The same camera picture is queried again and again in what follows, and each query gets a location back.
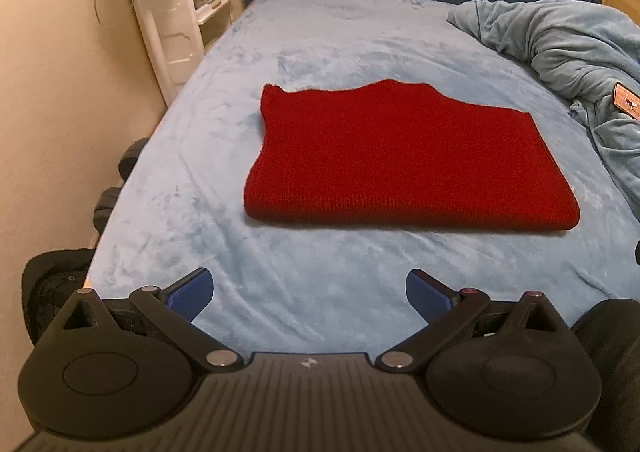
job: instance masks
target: white logo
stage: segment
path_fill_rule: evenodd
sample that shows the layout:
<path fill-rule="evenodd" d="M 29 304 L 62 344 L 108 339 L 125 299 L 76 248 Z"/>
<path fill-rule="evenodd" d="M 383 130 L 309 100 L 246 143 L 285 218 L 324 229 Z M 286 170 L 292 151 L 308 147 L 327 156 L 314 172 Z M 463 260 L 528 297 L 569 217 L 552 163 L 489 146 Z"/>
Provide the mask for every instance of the white logo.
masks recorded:
<path fill-rule="evenodd" d="M 303 367 L 306 367 L 307 369 L 311 369 L 312 367 L 318 365 L 318 361 L 315 358 L 311 358 L 310 356 L 308 358 L 305 358 L 304 360 L 302 360 L 300 362 L 300 365 Z"/>

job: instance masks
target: black pants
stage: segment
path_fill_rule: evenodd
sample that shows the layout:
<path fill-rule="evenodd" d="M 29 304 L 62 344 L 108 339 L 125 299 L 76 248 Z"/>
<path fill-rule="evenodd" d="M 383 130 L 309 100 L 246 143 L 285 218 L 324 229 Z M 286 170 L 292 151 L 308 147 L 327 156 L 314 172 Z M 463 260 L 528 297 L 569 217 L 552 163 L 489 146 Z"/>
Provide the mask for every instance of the black pants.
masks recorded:
<path fill-rule="evenodd" d="M 640 303 L 600 302 L 573 330 L 602 379 L 587 436 L 605 452 L 640 452 Z"/>

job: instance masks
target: mattress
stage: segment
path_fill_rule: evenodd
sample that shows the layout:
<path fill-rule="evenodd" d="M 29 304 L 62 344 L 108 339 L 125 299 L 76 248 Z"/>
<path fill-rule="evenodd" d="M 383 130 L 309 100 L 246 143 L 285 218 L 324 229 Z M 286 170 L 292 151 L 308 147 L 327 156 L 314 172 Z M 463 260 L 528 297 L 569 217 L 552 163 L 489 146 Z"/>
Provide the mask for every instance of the mattress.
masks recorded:
<path fill-rule="evenodd" d="M 640 226 L 569 104 L 529 67 L 446 21 L 426 0 L 255 0 L 208 53 L 142 152 L 98 245 L 102 297 L 209 268 L 194 323 L 252 351 L 367 352 L 424 326 L 404 292 L 419 267 L 494 299 L 544 291 L 568 324 L 600 300 L 640 298 Z M 462 101 L 530 112 L 577 197 L 561 233 L 267 225 L 242 203 L 262 145 L 260 94 L 392 78 Z"/>

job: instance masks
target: metal screw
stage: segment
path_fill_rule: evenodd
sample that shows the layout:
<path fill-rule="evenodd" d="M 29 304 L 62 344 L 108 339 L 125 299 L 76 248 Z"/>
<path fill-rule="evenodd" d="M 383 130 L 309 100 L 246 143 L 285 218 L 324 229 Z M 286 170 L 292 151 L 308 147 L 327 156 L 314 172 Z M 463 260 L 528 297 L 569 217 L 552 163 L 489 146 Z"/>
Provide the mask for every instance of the metal screw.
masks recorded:
<path fill-rule="evenodd" d="M 215 367 L 232 366 L 238 361 L 238 355 L 233 351 L 218 350 L 207 355 L 207 362 Z"/>
<path fill-rule="evenodd" d="M 381 361 L 387 367 L 402 369 L 410 366 L 414 358 L 412 355 L 403 353 L 402 351 L 389 351 L 382 355 Z"/>

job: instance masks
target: red knit fabric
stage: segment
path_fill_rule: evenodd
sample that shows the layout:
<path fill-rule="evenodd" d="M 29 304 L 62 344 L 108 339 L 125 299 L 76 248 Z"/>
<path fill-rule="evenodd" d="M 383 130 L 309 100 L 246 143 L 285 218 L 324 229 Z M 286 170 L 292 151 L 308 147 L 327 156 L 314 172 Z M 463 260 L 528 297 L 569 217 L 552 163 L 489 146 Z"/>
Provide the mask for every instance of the red knit fabric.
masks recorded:
<path fill-rule="evenodd" d="M 262 92 L 254 219 L 331 225 L 573 228 L 578 203 L 530 114 L 423 83 Z"/>

